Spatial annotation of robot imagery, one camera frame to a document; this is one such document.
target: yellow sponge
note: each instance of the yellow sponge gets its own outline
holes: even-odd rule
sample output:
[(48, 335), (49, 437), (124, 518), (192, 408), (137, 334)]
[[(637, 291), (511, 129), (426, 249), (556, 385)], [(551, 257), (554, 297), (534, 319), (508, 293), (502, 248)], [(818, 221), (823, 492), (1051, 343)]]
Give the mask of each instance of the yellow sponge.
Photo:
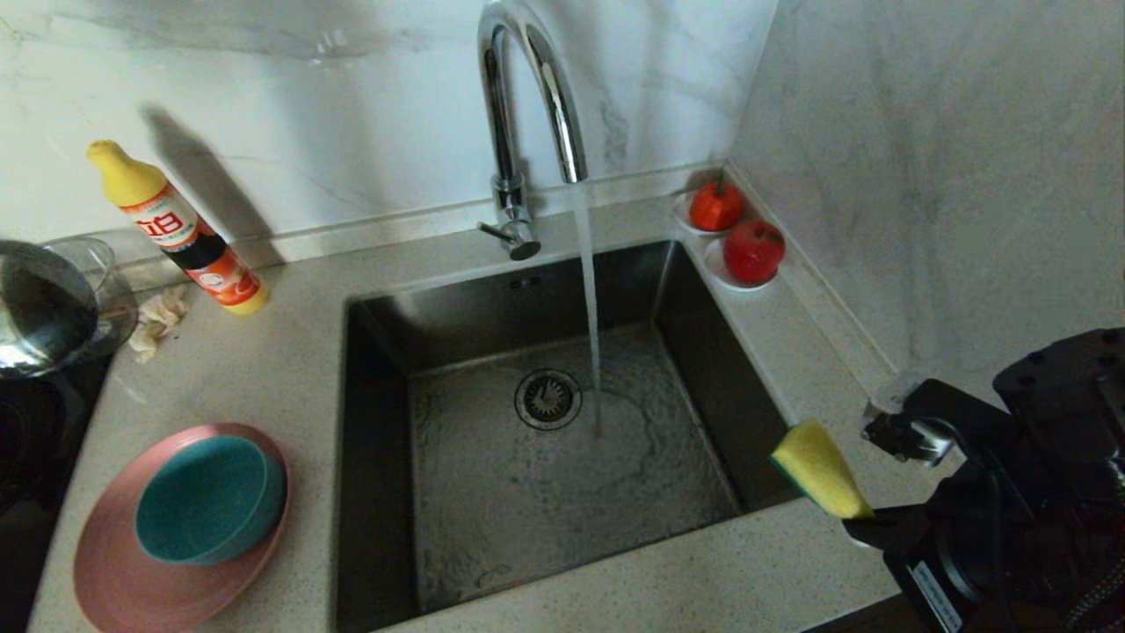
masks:
[(826, 513), (842, 519), (875, 516), (844, 455), (817, 421), (789, 429), (770, 459)]

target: red tomato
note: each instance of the red tomato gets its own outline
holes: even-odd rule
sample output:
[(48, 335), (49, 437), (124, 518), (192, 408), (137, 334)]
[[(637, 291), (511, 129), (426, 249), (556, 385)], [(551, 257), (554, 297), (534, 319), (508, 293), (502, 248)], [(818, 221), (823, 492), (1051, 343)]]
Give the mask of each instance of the red tomato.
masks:
[(703, 230), (726, 230), (742, 216), (742, 193), (719, 175), (703, 184), (692, 200), (692, 225)]
[(764, 283), (785, 256), (785, 237), (768, 221), (754, 219), (735, 226), (727, 235), (722, 259), (727, 270), (747, 283)]

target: small white dish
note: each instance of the small white dish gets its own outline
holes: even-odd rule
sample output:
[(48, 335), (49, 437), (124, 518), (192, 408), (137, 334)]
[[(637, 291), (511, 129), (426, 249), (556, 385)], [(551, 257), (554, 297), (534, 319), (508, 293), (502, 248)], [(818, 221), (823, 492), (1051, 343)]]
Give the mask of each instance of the small white dish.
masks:
[(706, 250), (703, 251), (703, 263), (706, 264), (706, 269), (711, 272), (711, 277), (719, 284), (730, 288), (738, 292), (752, 292), (754, 290), (759, 290), (770, 284), (777, 277), (777, 272), (774, 272), (773, 277), (770, 277), (762, 283), (753, 284), (738, 279), (727, 270), (727, 262), (722, 259), (722, 247), (727, 243), (727, 237), (720, 237), (706, 245)]
[(694, 190), (680, 193), (672, 200), (672, 215), (676, 218), (676, 221), (678, 221), (681, 226), (687, 228), (695, 235), (702, 235), (704, 237), (719, 237), (730, 232), (730, 228), (727, 228), (726, 230), (704, 230), (693, 226), (691, 217), (693, 199), (695, 199)]

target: faucet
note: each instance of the faucet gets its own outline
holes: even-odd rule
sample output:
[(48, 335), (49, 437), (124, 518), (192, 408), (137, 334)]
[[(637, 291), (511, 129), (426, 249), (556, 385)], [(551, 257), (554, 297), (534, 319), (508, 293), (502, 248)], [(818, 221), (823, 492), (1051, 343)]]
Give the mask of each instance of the faucet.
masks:
[(501, 224), (490, 226), (480, 221), (477, 223), (477, 228), (500, 238), (508, 255), (513, 260), (521, 260), (539, 252), (541, 244), (531, 226), (531, 212), (523, 201), (523, 174), (515, 166), (513, 156), (514, 147), (508, 128), (511, 112), (505, 94), (505, 31), (523, 49), (543, 94), (562, 180), (573, 183), (586, 179), (586, 153), (582, 147), (574, 98), (543, 24), (522, 0), (489, 2), (480, 13), (477, 42), (480, 82), (488, 108), (488, 130), (492, 133), (496, 154), (496, 174), (492, 178), (493, 199), (496, 201)]

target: bottle label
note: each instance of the bottle label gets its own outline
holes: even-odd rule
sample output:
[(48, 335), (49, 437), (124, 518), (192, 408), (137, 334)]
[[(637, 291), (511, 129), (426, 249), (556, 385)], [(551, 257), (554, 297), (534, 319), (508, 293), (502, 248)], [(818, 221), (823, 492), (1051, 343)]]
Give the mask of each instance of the bottle label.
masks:
[(258, 274), (246, 268), (231, 246), (226, 246), (215, 261), (186, 272), (223, 305), (237, 305), (248, 300), (262, 287)]
[(199, 214), (171, 182), (152, 199), (120, 208), (164, 250), (183, 250), (199, 234)]

